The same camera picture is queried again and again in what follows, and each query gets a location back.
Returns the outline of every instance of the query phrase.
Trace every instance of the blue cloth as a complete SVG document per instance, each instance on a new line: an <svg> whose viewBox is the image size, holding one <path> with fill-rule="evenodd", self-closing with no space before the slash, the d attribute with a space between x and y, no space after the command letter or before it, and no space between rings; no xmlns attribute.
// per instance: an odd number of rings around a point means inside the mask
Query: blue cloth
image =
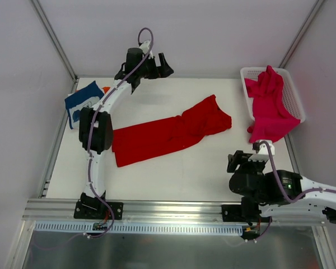
<svg viewBox="0 0 336 269"><path fill-rule="evenodd" d="M104 93L97 86L96 81L68 96L65 99L65 105L68 113L69 127L71 129L78 128L81 109L93 106L103 96Z"/></svg>

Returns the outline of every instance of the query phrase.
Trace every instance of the glass panel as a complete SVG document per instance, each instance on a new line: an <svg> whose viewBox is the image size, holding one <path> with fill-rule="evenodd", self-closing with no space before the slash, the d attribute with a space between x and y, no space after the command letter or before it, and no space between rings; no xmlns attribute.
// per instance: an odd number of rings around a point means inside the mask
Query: glass panel
<svg viewBox="0 0 336 269"><path fill-rule="evenodd" d="M34 232L33 236L37 245L50 248L74 234ZM307 227L271 227L256 244L238 236L108 234L90 240L77 236L51 251L31 244L24 268L322 268L316 254Z"/></svg>

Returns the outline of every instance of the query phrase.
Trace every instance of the black mounting bracket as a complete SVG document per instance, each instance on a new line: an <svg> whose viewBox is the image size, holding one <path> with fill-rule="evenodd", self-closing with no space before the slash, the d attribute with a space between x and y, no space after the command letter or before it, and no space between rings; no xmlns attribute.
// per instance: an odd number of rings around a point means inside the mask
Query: black mounting bracket
<svg viewBox="0 0 336 269"><path fill-rule="evenodd" d="M248 171L254 174L262 174L265 168L266 162L265 161L249 161L249 158L252 155L253 154L251 153L244 153L241 150L235 151L234 155L229 154L227 172L234 173L237 166L240 165L240 167L236 170L239 173L246 172L245 171L246 167L248 167Z"/></svg>
<svg viewBox="0 0 336 269"><path fill-rule="evenodd" d="M326 215L326 217L330 221L330 223L336 224L336 210L335 209L332 209L330 207L326 207L323 210L323 214Z"/></svg>
<svg viewBox="0 0 336 269"><path fill-rule="evenodd" d="M91 122L95 111L93 108L82 108L80 112L80 128L78 139L82 142L82 147L87 151L90 136ZM101 154L108 150L113 142L113 127L111 115L107 112L98 112L96 117L98 127L94 127L90 149Z"/></svg>
<svg viewBox="0 0 336 269"><path fill-rule="evenodd" d="M112 208L114 219L121 220L123 216L123 203L109 201L106 201L106 203ZM73 218L79 220L103 220L106 218L107 211L107 207L96 197L92 198L82 193L81 199L76 203ZM112 219L111 214L108 214L108 219Z"/></svg>
<svg viewBox="0 0 336 269"><path fill-rule="evenodd" d="M251 217L248 220L242 215L241 205L222 205L223 222L246 222L252 226L251 222L269 222L269 217Z"/></svg>

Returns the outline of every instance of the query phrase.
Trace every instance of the white wall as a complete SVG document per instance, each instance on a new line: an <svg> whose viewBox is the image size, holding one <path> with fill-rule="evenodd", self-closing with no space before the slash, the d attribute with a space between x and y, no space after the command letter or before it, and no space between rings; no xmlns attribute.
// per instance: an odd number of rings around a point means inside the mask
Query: white wall
<svg viewBox="0 0 336 269"><path fill-rule="evenodd" d="M72 81L28 0L0 0L0 268L34 195Z"/></svg>
<svg viewBox="0 0 336 269"><path fill-rule="evenodd" d="M307 114L292 133L302 172L336 185L336 0L324 5L287 69ZM336 225L329 234L336 252Z"/></svg>
<svg viewBox="0 0 336 269"><path fill-rule="evenodd" d="M78 75L115 75L147 26L175 76L235 77L278 66L315 0L40 2Z"/></svg>

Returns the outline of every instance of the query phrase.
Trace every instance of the red cloth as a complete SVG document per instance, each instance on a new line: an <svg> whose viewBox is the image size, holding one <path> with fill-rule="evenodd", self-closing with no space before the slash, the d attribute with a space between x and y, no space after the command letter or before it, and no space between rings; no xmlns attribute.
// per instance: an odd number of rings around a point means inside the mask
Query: red cloth
<svg viewBox="0 0 336 269"><path fill-rule="evenodd" d="M204 136L231 128L231 117L217 105L215 95L181 116L114 130L112 151L118 167L193 146Z"/></svg>
<svg viewBox="0 0 336 269"><path fill-rule="evenodd" d="M254 98L255 123L248 128L250 143L259 139L276 142L300 123L283 105L284 80L271 66L258 76L258 81L246 78L245 84L248 96Z"/></svg>

